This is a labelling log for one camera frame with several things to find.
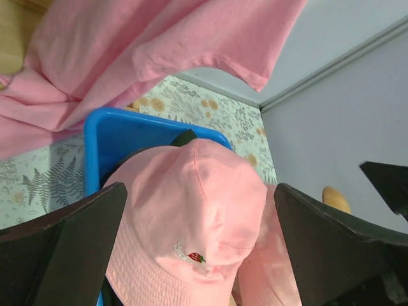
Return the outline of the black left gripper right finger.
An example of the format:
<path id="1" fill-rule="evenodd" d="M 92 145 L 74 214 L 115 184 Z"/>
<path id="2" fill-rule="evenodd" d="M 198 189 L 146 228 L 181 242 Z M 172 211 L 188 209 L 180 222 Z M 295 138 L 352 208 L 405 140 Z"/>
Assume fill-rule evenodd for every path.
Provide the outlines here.
<path id="1" fill-rule="evenodd" d="M 274 200 L 303 305 L 407 305 L 407 234 L 287 184 Z"/>

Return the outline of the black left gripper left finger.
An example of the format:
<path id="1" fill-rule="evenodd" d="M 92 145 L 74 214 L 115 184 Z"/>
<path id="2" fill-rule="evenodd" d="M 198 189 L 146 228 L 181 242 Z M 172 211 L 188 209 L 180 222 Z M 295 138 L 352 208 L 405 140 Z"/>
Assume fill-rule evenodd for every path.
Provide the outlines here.
<path id="1" fill-rule="evenodd" d="M 96 305 L 126 199 L 116 182 L 1 230 L 1 305 Z"/>

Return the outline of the pink bucket hat strawberry logo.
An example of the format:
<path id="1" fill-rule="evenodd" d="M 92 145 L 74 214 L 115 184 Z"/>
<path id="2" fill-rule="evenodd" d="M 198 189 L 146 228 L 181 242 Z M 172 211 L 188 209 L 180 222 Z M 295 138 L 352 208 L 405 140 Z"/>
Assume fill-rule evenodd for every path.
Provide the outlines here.
<path id="1" fill-rule="evenodd" d="M 124 305 L 227 305 L 267 188 L 243 157 L 197 138 L 137 153 L 108 178 L 127 201 L 106 278 Z"/>

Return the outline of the blue plastic bin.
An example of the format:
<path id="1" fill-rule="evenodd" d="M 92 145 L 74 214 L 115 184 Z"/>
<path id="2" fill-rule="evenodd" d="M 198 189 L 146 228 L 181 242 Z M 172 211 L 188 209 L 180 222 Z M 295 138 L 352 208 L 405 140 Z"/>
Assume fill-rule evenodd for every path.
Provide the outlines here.
<path id="1" fill-rule="evenodd" d="M 100 187 L 99 180 L 129 153 L 142 147 L 170 146 L 188 129 L 192 129 L 197 138 L 211 140 L 232 150 L 227 138 L 212 129 L 114 108 L 93 111 L 84 126 L 86 195 L 113 184 L 106 181 Z"/>

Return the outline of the pink bucket hat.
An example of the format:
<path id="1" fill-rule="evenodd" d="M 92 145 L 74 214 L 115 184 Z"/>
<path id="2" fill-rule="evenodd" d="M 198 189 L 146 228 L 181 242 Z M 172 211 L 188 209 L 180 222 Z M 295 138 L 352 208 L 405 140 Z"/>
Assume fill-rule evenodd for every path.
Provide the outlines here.
<path id="1" fill-rule="evenodd" d="M 242 305 L 301 305 L 288 250 L 277 215 L 275 185 L 267 185 L 259 237 L 238 269 Z"/>

